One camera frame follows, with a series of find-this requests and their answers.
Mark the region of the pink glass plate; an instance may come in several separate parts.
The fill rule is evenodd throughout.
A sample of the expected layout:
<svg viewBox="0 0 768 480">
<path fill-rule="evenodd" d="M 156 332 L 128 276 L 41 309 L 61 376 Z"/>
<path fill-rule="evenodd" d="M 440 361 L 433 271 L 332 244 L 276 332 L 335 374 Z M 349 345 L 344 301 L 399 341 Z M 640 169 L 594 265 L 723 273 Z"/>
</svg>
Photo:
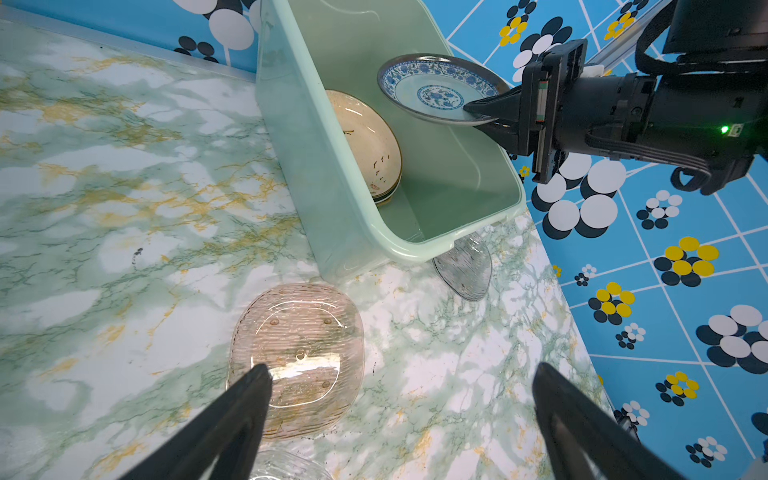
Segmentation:
<svg viewBox="0 0 768 480">
<path fill-rule="evenodd" d="M 258 364 L 272 377 L 264 438 L 322 433 L 355 402 L 365 370 L 364 327 L 354 302 L 324 284 L 281 284 L 256 298 L 234 330 L 227 384 Z"/>
</svg>

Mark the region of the light green plastic bin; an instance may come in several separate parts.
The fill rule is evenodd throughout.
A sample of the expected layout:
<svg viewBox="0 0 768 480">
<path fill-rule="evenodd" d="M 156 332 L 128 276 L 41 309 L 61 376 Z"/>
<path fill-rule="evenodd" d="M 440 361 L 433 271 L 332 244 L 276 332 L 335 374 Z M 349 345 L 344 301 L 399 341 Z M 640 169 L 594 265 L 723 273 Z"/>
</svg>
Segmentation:
<svg viewBox="0 0 768 480">
<path fill-rule="evenodd" d="M 420 264 L 526 209 L 480 131 L 420 120 L 379 69 L 450 49 L 420 1 L 265 1 L 256 98 L 321 276 Z"/>
</svg>

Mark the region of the right aluminium corner post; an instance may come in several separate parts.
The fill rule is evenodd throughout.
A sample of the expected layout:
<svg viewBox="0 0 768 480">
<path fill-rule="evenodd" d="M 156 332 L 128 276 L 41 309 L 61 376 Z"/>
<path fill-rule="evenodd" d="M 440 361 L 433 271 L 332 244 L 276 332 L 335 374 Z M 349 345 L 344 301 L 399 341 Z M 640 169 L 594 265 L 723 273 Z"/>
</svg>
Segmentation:
<svg viewBox="0 0 768 480">
<path fill-rule="evenodd" d="M 631 25 L 619 33 L 617 38 L 611 39 L 605 48 L 589 58 L 586 64 L 602 65 L 606 70 L 619 65 L 634 52 L 641 34 L 650 21 L 670 4 L 670 0 L 656 1 L 651 7 L 642 10 Z"/>
</svg>

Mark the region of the blue floral ceramic plate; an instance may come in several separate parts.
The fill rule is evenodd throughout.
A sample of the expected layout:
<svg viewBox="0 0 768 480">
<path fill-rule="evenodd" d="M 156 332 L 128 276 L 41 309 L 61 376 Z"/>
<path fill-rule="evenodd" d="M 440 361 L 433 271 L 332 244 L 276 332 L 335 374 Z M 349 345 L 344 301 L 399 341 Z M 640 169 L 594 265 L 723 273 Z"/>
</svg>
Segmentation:
<svg viewBox="0 0 768 480">
<path fill-rule="evenodd" d="M 465 106 L 510 90 L 499 76 L 476 63 L 436 54 L 408 54 L 382 65 L 377 83 L 384 95 L 409 114 L 446 125 L 492 122 Z"/>
</svg>

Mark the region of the clear glass plate centre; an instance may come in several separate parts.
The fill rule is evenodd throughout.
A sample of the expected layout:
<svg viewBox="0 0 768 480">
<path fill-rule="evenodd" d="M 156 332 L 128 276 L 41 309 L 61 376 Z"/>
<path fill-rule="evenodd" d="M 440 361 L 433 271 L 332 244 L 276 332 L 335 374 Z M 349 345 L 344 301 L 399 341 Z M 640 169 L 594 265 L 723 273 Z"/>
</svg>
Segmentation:
<svg viewBox="0 0 768 480">
<path fill-rule="evenodd" d="M 255 459 L 250 480 L 332 480 L 319 464 L 284 450 L 263 450 Z"/>
</svg>

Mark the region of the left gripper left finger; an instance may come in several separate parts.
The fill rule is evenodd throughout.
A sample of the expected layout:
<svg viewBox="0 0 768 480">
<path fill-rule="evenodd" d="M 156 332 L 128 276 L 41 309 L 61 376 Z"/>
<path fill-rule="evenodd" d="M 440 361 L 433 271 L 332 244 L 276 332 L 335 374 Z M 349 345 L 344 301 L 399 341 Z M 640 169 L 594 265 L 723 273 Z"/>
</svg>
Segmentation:
<svg viewBox="0 0 768 480">
<path fill-rule="evenodd" d="M 247 479 L 263 436 L 272 376 L 257 364 L 125 479 Z"/>
</svg>

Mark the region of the beige ceramic plate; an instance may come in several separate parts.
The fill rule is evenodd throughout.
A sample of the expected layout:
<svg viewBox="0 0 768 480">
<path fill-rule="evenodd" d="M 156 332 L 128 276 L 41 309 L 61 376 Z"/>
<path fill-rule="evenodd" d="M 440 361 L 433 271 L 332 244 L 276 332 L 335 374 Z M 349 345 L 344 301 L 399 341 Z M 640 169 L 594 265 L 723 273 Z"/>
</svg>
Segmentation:
<svg viewBox="0 0 768 480">
<path fill-rule="evenodd" d="M 403 173 L 402 153 L 392 129 L 359 99 L 336 90 L 327 90 L 326 95 L 374 203 L 386 203 Z"/>
</svg>

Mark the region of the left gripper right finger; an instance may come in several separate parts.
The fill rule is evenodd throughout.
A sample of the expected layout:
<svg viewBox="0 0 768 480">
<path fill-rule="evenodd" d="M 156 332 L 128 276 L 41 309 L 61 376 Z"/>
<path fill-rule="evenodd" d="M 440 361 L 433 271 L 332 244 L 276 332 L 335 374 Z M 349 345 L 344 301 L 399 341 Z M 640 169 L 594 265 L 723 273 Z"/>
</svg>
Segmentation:
<svg viewBox="0 0 768 480">
<path fill-rule="evenodd" d="M 680 479 L 552 365 L 532 383 L 536 419 L 556 479 Z"/>
</svg>

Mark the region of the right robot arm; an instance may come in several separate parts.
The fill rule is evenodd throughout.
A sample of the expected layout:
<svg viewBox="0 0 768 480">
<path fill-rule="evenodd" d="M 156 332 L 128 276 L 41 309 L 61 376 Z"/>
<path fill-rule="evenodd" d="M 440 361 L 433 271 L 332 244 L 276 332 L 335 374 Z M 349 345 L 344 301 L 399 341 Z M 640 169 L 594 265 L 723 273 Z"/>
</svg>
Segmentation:
<svg viewBox="0 0 768 480">
<path fill-rule="evenodd" d="M 466 111 L 548 182 L 575 153 L 667 164 L 683 191 L 710 195 L 767 152 L 767 5 L 673 1 L 644 27 L 636 70 L 585 73 L 585 40 L 540 53 L 512 90 Z"/>
</svg>

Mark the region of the clear glass plate near bin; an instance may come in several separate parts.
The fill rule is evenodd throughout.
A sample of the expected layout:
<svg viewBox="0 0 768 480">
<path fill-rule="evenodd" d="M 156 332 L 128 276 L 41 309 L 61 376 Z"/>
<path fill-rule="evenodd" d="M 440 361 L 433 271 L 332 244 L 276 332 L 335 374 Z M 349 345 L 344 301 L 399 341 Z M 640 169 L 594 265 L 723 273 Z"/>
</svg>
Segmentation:
<svg viewBox="0 0 768 480">
<path fill-rule="evenodd" d="M 487 295 L 493 266 L 489 249 L 479 234 L 458 239 L 452 249 L 432 262 L 438 275 L 460 297 L 477 302 Z"/>
</svg>

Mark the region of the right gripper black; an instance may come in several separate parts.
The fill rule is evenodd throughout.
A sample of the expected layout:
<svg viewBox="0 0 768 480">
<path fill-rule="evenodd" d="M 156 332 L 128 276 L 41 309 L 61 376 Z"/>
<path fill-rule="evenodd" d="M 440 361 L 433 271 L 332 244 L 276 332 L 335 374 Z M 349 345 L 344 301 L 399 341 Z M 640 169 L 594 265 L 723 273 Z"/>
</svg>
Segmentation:
<svg viewBox="0 0 768 480">
<path fill-rule="evenodd" d="M 635 142 L 647 125 L 654 78 L 635 73 L 589 77 L 586 50 L 585 40 L 555 45 L 525 68 L 523 90 L 512 89 L 463 106 L 477 119 L 518 120 L 520 116 L 520 128 L 495 121 L 476 129 L 508 154 L 532 155 L 536 183 L 548 183 L 570 154 L 641 158 Z"/>
</svg>

